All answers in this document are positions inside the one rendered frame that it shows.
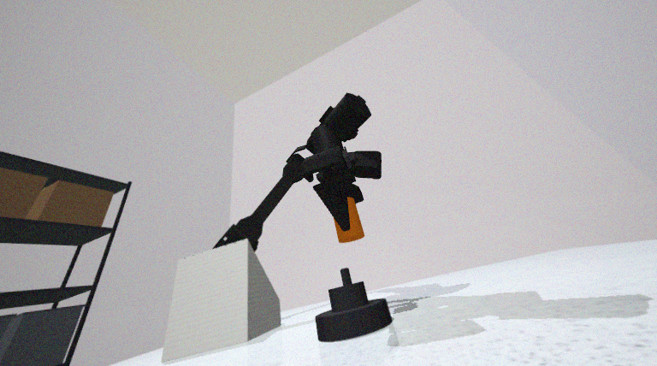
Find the black stepped pedestal with shaft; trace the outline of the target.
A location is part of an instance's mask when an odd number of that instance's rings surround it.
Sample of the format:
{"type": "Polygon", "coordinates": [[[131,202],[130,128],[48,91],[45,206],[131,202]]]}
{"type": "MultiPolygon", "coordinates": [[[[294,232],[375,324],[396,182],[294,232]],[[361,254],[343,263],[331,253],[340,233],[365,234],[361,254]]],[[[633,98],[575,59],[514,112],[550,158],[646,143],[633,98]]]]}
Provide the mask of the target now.
{"type": "Polygon", "coordinates": [[[386,298],[368,300],[363,281],[352,284],[348,268],[340,274],[343,286],[328,290],[331,310],[315,316],[320,342],[354,339],[392,323],[386,298]]]}

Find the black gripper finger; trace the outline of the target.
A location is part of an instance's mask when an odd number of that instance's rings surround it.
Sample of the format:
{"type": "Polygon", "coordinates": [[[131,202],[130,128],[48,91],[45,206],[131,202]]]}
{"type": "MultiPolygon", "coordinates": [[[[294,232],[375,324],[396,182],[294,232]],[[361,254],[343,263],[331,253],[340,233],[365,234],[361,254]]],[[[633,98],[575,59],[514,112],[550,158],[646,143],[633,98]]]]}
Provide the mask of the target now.
{"type": "Polygon", "coordinates": [[[360,200],[361,195],[360,195],[360,193],[358,192],[358,193],[355,193],[355,194],[349,195],[349,196],[347,196],[347,197],[348,197],[348,198],[354,198],[354,201],[355,201],[355,204],[356,204],[356,203],[358,202],[358,200],[360,200]]]}
{"type": "Polygon", "coordinates": [[[352,185],[349,174],[313,186],[342,231],[350,230],[347,192],[352,185]]]}

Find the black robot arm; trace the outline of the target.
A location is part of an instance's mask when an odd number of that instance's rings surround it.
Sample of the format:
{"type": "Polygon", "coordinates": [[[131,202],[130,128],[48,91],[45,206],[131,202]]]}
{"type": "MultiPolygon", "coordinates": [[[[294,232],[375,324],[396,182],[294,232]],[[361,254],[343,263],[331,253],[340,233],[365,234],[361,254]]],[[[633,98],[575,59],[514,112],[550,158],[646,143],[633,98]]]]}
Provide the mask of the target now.
{"type": "MultiPolygon", "coordinates": [[[[256,252],[258,239],[263,232],[263,223],[290,187],[304,179],[300,166],[304,158],[299,153],[294,153],[306,148],[314,155],[322,145],[328,143],[342,145],[342,141],[354,139],[358,135],[358,129],[371,117],[370,110],[365,103],[366,101],[359,95],[347,93],[335,108],[329,106],[319,120],[321,124],[312,131],[306,145],[298,147],[286,160],[287,164],[283,168],[281,179],[263,202],[252,215],[241,219],[235,225],[232,224],[213,249],[248,238],[256,252]],[[224,238],[227,238],[226,241],[223,240],[224,238]]],[[[382,153],[380,151],[347,152],[344,147],[342,154],[348,170],[351,170],[352,182],[356,181],[355,177],[374,180],[382,177],[382,153]]]]}

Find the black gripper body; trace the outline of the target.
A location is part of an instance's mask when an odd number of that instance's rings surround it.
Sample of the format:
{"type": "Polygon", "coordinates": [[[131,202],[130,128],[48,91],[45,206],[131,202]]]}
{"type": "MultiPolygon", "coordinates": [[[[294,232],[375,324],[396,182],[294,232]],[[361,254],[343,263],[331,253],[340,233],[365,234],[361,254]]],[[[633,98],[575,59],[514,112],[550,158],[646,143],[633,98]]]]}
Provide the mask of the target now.
{"type": "MultiPolygon", "coordinates": [[[[301,163],[302,176],[310,183],[314,180],[313,174],[316,174],[317,180],[323,183],[343,175],[349,174],[353,179],[351,170],[348,170],[346,160],[343,157],[343,146],[337,143],[328,143],[320,146],[314,155],[308,156],[301,163]],[[347,171],[346,171],[347,170],[347,171]]],[[[363,194],[359,188],[352,184],[347,192],[347,196],[360,193],[359,202],[364,201],[363,194]]]]}

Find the orange knob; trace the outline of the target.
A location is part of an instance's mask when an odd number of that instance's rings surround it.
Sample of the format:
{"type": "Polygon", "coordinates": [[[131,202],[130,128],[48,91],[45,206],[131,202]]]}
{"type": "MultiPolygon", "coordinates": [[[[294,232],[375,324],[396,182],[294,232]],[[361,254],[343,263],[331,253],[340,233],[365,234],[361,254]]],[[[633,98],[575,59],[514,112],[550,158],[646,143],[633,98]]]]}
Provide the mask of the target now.
{"type": "Polygon", "coordinates": [[[349,210],[349,219],[350,219],[350,230],[342,231],[339,224],[334,218],[334,224],[340,243],[351,242],[357,239],[364,237],[364,231],[359,219],[358,210],[354,201],[354,198],[347,198],[348,210],[349,210]]]}

